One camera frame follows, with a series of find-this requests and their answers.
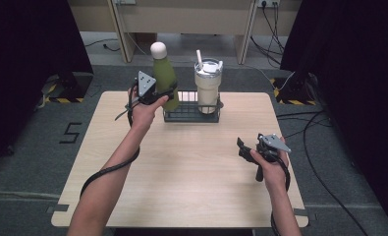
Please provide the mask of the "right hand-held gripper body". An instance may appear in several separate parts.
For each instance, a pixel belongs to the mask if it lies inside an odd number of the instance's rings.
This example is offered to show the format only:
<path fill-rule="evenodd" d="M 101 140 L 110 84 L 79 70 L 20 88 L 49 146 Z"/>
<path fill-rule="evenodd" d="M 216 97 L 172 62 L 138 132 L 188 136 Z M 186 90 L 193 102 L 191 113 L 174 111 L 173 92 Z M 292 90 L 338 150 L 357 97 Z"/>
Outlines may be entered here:
<path fill-rule="evenodd" d="M 290 153 L 291 149 L 286 146 L 276 135 L 264 135 L 263 141 L 256 144 L 256 151 L 263 157 L 263 159 L 269 163 L 278 163 L 285 175 L 286 181 L 290 181 L 290 173 L 285 162 L 279 155 L 279 151 L 282 150 L 286 153 Z"/>

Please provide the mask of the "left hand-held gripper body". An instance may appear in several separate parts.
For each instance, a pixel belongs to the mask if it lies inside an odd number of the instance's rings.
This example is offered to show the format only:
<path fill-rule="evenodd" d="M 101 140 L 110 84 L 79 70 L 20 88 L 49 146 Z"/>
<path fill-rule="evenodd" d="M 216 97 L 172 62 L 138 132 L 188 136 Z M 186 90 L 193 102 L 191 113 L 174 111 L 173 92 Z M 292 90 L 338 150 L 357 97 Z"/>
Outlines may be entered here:
<path fill-rule="evenodd" d="M 156 89 L 156 80 L 145 72 L 139 71 L 137 78 L 138 99 L 145 105 L 154 103 L 164 95 Z"/>

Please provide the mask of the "green bottle with white cap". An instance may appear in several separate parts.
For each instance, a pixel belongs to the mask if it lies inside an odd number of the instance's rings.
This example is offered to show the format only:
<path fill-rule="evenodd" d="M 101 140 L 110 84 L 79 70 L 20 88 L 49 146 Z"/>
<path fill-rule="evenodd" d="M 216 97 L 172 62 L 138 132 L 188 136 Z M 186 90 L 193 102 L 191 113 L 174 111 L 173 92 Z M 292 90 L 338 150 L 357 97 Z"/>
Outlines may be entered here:
<path fill-rule="evenodd" d="M 167 48 L 163 42 L 157 41 L 150 46 L 153 58 L 153 78 L 159 93 L 169 91 L 169 99 L 164 104 L 165 111 L 173 111 L 179 106 L 177 78 L 173 66 L 167 57 Z"/>

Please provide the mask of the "dark wire rack basket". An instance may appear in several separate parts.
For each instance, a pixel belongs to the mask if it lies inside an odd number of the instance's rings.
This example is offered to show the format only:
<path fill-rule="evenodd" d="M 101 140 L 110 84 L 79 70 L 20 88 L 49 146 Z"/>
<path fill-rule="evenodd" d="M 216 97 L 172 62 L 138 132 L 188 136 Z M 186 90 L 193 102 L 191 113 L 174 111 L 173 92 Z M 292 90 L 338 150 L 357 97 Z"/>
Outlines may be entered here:
<path fill-rule="evenodd" d="M 165 122 L 171 123 L 218 123 L 220 111 L 224 107 L 220 97 L 215 105 L 200 105 L 197 92 L 193 90 L 179 91 L 179 106 L 172 111 L 164 111 Z"/>

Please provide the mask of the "white tumbler with straw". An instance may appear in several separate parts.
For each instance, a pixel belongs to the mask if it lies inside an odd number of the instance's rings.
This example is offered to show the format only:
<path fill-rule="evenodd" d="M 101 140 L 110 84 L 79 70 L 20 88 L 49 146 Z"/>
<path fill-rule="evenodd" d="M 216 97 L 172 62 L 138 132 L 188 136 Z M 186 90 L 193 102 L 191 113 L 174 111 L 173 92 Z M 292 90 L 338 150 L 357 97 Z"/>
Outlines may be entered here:
<path fill-rule="evenodd" d="M 223 62 L 213 58 L 203 58 L 199 49 L 196 51 L 196 58 L 194 82 L 197 86 L 198 110 L 203 114 L 211 114 L 217 107 Z"/>

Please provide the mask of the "person's right hand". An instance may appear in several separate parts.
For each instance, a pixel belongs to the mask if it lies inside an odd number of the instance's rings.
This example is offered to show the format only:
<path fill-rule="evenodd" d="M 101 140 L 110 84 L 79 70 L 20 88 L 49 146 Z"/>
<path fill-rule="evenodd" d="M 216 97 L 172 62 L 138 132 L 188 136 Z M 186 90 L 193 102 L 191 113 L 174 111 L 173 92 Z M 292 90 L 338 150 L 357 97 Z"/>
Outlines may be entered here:
<path fill-rule="evenodd" d="M 262 168 L 265 186 L 270 195 L 280 195 L 286 193 L 286 174 L 284 169 L 288 168 L 288 155 L 284 150 L 277 149 L 278 160 L 268 162 L 257 150 L 250 151 L 252 158 Z"/>

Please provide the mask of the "person's left hand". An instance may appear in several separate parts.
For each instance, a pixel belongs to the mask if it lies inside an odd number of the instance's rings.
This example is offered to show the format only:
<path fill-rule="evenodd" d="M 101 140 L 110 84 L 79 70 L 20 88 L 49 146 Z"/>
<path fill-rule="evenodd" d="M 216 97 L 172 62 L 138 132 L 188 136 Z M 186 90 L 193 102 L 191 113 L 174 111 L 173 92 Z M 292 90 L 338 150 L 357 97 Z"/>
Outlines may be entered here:
<path fill-rule="evenodd" d="M 149 105 L 138 103 L 131 110 L 131 129 L 147 132 L 154 120 L 155 112 L 159 107 L 163 107 L 168 101 L 167 95 L 161 96 Z"/>

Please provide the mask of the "stand base with hazard tape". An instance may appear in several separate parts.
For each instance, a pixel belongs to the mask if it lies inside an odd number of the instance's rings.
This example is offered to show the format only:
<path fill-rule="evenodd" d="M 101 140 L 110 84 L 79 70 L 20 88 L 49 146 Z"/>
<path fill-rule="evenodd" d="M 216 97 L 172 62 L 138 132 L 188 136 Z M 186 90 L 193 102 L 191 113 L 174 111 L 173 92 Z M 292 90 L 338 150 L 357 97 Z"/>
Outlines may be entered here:
<path fill-rule="evenodd" d="M 276 101 L 281 104 L 315 105 L 315 98 L 306 80 L 296 78 L 295 73 L 286 77 L 275 77 L 269 82 Z"/>
<path fill-rule="evenodd" d="M 48 102 L 81 103 L 92 79 L 93 74 L 87 72 L 73 72 L 69 80 L 53 75 L 47 79 L 41 90 L 39 105 L 44 106 Z"/>

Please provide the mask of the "grey tape piece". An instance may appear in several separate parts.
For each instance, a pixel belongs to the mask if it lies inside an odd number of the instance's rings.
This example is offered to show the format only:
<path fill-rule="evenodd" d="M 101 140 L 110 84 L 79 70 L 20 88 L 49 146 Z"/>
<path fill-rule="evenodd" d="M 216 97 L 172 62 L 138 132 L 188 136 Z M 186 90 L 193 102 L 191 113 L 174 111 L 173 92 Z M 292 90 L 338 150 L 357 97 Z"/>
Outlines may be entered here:
<path fill-rule="evenodd" d="M 295 208 L 294 214 L 297 216 L 306 216 L 309 221 L 314 221 L 317 219 L 316 214 L 309 211 L 308 209 L 303 208 Z"/>
<path fill-rule="evenodd" d="M 68 211 L 69 205 L 55 205 L 55 206 L 49 206 L 46 210 L 47 213 L 54 213 L 55 211 L 62 211 L 66 212 Z"/>

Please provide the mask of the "beige desk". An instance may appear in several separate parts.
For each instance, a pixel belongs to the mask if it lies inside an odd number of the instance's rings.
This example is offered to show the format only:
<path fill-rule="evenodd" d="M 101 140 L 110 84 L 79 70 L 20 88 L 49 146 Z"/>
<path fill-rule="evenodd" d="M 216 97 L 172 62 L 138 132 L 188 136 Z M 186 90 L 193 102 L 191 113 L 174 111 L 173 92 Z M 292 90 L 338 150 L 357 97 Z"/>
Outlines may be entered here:
<path fill-rule="evenodd" d="M 68 0 L 79 30 L 116 33 L 126 63 L 133 61 L 139 33 L 187 33 L 231 35 L 240 64 L 252 36 L 271 34 L 266 20 L 279 18 L 273 26 L 289 35 L 302 2 L 258 8 L 256 0 Z"/>

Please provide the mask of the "black curtain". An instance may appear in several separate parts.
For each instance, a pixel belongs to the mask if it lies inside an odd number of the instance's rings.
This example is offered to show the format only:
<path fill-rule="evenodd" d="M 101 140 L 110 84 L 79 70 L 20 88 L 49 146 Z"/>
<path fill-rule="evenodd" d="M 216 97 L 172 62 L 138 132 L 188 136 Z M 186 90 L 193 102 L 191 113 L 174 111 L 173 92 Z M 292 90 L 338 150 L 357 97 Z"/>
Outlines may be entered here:
<path fill-rule="evenodd" d="M 0 0 L 0 155 L 49 77 L 91 71 L 68 0 Z"/>
<path fill-rule="evenodd" d="M 298 79 L 316 75 L 388 216 L 388 0 L 302 0 L 281 67 Z"/>

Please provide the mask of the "white wall outlet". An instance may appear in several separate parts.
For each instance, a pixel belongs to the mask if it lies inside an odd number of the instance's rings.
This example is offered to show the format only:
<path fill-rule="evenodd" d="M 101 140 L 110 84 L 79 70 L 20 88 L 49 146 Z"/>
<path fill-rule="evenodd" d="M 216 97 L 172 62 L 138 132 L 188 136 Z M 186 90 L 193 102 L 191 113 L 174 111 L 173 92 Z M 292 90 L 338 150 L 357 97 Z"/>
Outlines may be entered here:
<path fill-rule="evenodd" d="M 280 0 L 256 0 L 258 8 L 276 8 L 280 5 Z"/>

